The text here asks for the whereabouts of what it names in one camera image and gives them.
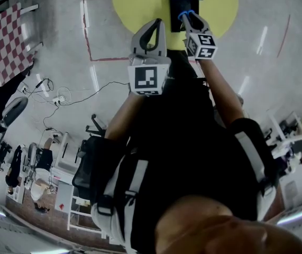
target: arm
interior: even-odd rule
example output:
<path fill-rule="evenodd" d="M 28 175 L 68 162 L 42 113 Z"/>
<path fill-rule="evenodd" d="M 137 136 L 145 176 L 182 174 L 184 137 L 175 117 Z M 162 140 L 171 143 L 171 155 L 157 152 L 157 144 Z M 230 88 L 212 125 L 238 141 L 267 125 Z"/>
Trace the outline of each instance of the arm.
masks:
<path fill-rule="evenodd" d="M 213 61 L 200 60 L 200 65 L 211 89 L 216 108 L 228 128 L 233 121 L 244 117 L 239 98 Z"/>
<path fill-rule="evenodd" d="M 144 96 L 131 93 L 109 123 L 105 138 L 114 141 L 124 141 L 129 136 L 129 129 L 144 100 Z"/>

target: gray floor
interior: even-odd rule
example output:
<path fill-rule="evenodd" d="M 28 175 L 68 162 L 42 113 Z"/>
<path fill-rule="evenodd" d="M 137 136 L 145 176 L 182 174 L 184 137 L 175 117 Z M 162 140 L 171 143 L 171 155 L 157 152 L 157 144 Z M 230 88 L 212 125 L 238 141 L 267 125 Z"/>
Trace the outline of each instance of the gray floor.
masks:
<path fill-rule="evenodd" d="M 29 40 L 44 43 L 32 75 L 25 82 L 30 89 L 38 78 L 48 77 L 54 82 L 53 92 L 30 98 L 28 108 L 7 134 L 11 143 L 29 144 L 39 141 L 44 130 L 43 118 L 56 109 L 44 103 L 44 99 L 51 101 L 59 87 L 69 88 L 74 102 L 110 81 L 127 83 L 129 62 L 91 61 L 84 33 L 83 0 L 11 0 L 11 3 L 17 1 L 23 7 L 40 4 L 38 11 L 24 16 L 22 21 Z M 132 33 L 122 25 L 112 0 L 85 1 L 92 60 L 127 57 Z M 268 109 L 274 110 L 277 120 L 293 110 L 302 115 L 302 0 L 239 0 L 237 18 L 218 44 L 215 63 L 244 98 L 244 108 L 251 118 L 266 128 Z M 70 97 L 65 88 L 60 92 Z M 85 102 L 61 107 L 45 123 L 69 132 L 75 139 L 86 138 L 85 126 L 91 124 L 91 114 L 96 113 L 107 124 L 127 94 L 126 86 L 109 85 Z"/>

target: black shirt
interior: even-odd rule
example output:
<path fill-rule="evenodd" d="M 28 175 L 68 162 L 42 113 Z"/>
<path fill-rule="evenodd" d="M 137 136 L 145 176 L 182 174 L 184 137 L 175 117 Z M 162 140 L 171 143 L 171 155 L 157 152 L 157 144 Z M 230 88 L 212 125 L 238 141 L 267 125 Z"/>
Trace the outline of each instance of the black shirt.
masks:
<path fill-rule="evenodd" d="M 207 87 L 186 87 L 167 87 L 164 95 L 147 99 L 120 167 L 114 198 L 120 201 L 116 208 L 123 227 L 124 192 L 134 168 L 129 153 L 137 148 L 139 159 L 149 161 L 131 234 L 132 248 L 143 254 L 155 253 L 159 218 L 186 195 L 213 198 L 239 218 L 257 219 L 258 183 L 236 133 L 245 131 L 264 158 L 273 161 L 257 123 L 240 119 L 229 130 L 222 128 L 214 121 Z"/>
<path fill-rule="evenodd" d="M 17 187 L 19 182 L 18 182 L 18 178 L 17 177 L 14 177 L 14 176 L 11 176 L 11 175 L 6 175 L 5 176 L 5 181 L 6 181 L 6 184 L 8 186 L 12 186 L 13 188 Z"/>

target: checkered cloth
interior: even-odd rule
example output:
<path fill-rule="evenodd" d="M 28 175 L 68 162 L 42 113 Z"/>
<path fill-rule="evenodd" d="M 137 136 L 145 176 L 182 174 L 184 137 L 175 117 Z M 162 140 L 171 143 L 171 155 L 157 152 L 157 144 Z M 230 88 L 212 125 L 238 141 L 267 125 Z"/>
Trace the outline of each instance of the checkered cloth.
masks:
<path fill-rule="evenodd" d="M 0 86 L 33 64 L 24 45 L 20 9 L 18 3 L 0 14 Z"/>

